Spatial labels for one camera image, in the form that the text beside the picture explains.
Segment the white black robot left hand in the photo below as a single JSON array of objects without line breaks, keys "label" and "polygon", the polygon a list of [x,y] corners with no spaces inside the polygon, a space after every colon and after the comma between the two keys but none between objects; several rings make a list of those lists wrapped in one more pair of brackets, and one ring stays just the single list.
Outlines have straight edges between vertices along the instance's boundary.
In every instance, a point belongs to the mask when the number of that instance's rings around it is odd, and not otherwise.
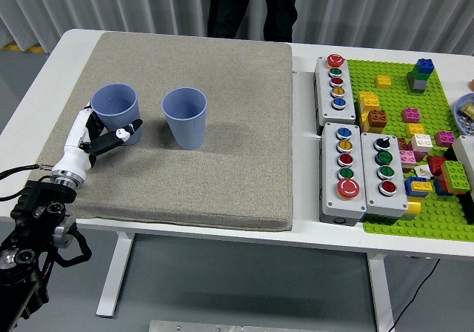
[{"label": "white black robot left hand", "polygon": [[84,184],[86,171],[96,157],[123,144],[130,145],[143,121],[135,119],[116,130],[102,133],[104,124],[87,105],[77,115],[64,145],[64,155],[50,174],[52,183],[78,188]]}]

